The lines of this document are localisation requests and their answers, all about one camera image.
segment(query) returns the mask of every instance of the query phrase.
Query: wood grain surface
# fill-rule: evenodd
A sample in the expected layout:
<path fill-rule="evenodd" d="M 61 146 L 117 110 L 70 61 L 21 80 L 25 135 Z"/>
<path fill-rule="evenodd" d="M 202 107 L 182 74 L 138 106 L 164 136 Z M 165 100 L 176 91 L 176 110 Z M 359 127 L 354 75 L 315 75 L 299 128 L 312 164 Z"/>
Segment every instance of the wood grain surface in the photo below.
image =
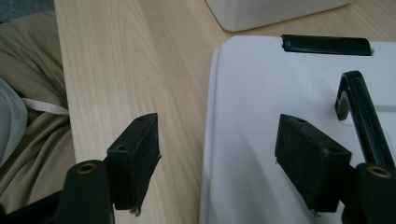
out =
<path fill-rule="evenodd" d="M 396 1 L 352 4 L 244 32 L 221 29 L 205 0 L 56 0 L 78 161 L 106 149 L 134 119 L 159 114 L 163 158 L 140 217 L 198 223 L 213 51 L 233 35 L 334 35 L 396 41 Z"/>

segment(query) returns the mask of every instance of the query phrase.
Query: white box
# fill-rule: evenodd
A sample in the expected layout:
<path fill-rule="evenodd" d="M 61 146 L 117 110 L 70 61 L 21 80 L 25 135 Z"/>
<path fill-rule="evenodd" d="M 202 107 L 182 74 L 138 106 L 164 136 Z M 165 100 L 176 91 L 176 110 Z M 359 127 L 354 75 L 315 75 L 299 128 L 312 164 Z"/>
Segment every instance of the white box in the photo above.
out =
<path fill-rule="evenodd" d="M 320 12 L 352 0 L 206 0 L 220 25 L 228 31 L 251 29 Z"/>

